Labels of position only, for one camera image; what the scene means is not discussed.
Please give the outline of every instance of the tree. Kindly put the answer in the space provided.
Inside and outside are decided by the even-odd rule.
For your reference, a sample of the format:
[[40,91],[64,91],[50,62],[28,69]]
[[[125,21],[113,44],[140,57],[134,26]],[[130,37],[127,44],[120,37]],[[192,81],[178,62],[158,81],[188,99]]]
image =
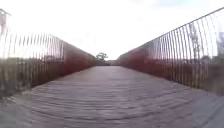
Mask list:
[[99,54],[96,55],[96,59],[101,60],[101,61],[105,61],[106,58],[108,58],[106,53],[100,52]]
[[199,58],[199,53],[200,53],[200,44],[198,42],[198,33],[196,30],[196,27],[194,26],[193,23],[189,24],[189,28],[190,28],[190,38],[191,41],[193,43],[193,52],[194,52],[194,58],[198,59]]

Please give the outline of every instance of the walkway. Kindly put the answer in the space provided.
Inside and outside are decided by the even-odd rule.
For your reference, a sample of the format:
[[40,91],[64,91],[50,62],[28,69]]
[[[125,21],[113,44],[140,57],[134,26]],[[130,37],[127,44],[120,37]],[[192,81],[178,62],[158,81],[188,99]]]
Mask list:
[[93,67],[0,103],[0,128],[222,128],[224,97]]

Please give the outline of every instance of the metal fence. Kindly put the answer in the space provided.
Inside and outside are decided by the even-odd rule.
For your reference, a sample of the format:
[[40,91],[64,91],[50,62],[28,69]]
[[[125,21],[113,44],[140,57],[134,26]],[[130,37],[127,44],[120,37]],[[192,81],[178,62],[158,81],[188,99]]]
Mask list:
[[92,55],[55,36],[14,31],[2,14],[0,97],[94,65]]
[[116,61],[191,87],[221,92],[223,62],[224,8],[165,33]]

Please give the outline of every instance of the vegetation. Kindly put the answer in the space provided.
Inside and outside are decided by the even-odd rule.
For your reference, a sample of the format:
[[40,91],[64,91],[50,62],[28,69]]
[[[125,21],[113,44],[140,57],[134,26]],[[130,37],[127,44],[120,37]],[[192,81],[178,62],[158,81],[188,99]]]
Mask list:
[[106,58],[108,58],[106,53],[100,52],[99,54],[96,55],[96,59],[100,61],[105,61]]
[[106,62],[106,58],[108,58],[106,53],[100,52],[96,55],[96,65],[97,66],[109,66],[109,64]]

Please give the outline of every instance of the fence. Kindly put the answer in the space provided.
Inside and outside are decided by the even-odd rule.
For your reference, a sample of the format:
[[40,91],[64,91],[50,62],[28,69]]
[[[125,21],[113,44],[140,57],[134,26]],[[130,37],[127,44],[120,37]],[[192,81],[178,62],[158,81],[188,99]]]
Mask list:
[[121,55],[116,64],[224,92],[223,62],[224,8],[220,8]]
[[14,31],[10,25],[1,26],[1,32],[0,97],[95,63],[92,55],[49,34],[24,34]]

